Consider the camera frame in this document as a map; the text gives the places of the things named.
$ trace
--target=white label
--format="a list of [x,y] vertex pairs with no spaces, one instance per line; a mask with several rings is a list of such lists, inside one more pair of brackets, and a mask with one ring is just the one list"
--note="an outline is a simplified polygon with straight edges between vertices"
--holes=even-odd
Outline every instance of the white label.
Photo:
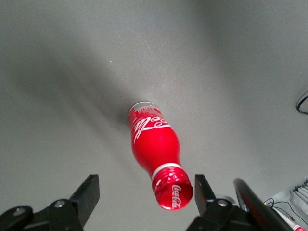
[[180,186],[174,184],[172,185],[172,208],[181,208],[180,191],[182,190]]
[[[147,127],[147,124],[149,122],[156,122],[156,123],[154,124],[153,127]],[[167,127],[171,127],[171,126],[164,119],[162,119],[160,117],[144,118],[144,119],[138,121],[138,123],[134,127],[134,132],[135,132],[134,143],[135,143],[136,139],[139,138],[139,136],[141,135],[141,133],[143,131],[151,130],[151,129],[154,129],[154,128],[167,128]]]

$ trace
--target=coca-cola bottle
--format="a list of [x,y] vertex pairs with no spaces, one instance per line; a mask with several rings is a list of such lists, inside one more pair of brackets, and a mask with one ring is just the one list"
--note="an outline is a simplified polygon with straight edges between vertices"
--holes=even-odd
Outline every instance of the coca-cola bottle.
[[128,116],[132,151],[152,179],[158,204],[173,211],[185,207],[193,188],[180,164],[180,142],[175,131],[151,102],[135,104]]

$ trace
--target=black metal bracket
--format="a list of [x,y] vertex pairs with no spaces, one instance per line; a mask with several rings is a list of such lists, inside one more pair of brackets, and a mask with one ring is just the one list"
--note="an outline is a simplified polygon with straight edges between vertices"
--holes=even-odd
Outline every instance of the black metal bracket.
[[241,179],[234,181],[241,209],[225,198],[216,198],[204,175],[195,175],[195,201],[199,217],[186,231],[291,231],[271,208],[266,207]]
[[0,231],[82,231],[99,199],[99,177],[89,175],[68,200],[34,214],[29,206],[7,210],[0,216]]

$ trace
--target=gray floor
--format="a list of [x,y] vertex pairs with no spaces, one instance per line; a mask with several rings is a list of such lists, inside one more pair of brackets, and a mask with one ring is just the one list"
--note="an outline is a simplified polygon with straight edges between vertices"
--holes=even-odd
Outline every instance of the gray floor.
[[85,226],[185,230],[130,149],[127,112],[157,104],[192,182],[261,199],[307,174],[307,1],[1,1],[0,213],[35,211],[99,174]]

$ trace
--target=bottle cap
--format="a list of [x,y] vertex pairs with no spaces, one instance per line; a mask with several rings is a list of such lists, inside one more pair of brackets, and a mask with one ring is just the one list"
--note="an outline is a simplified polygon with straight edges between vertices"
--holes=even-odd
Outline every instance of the bottle cap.
[[179,167],[166,167],[154,177],[152,189],[158,204],[171,211],[184,208],[193,196],[186,172]]

